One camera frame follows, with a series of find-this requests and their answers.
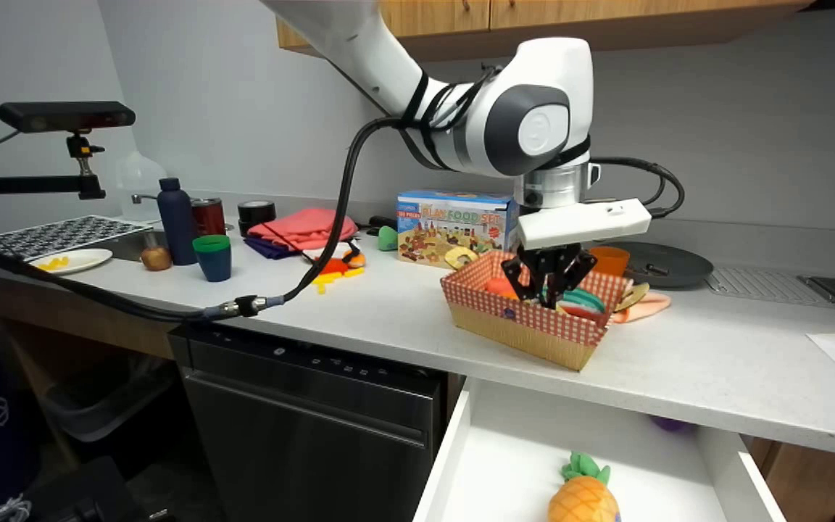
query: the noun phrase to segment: white plate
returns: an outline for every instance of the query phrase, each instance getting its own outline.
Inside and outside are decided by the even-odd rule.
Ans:
[[[114,257],[111,250],[69,250],[69,251],[35,257],[31,264],[43,273],[80,273],[80,268],[93,268],[111,257]]]

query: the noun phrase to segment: small bottle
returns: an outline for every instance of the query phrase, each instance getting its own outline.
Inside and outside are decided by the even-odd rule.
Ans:
[[[163,177],[159,180],[159,221],[164,232],[164,247],[173,264],[195,264],[192,241],[195,241],[195,218],[192,218],[192,199],[180,187],[180,177]]]

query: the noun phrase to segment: camera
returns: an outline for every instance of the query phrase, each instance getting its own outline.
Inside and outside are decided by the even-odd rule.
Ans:
[[[89,126],[127,126],[135,115],[119,102],[6,102],[0,119],[19,134],[86,134]]]

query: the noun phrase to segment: dishwasher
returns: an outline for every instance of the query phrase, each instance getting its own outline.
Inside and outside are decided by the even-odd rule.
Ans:
[[[172,331],[228,522],[405,522],[447,374],[228,323]]]

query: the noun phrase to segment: open drawer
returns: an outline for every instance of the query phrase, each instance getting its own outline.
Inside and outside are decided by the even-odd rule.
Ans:
[[[785,519],[740,435],[466,380],[415,522],[544,522],[570,453],[612,467],[620,519]]]

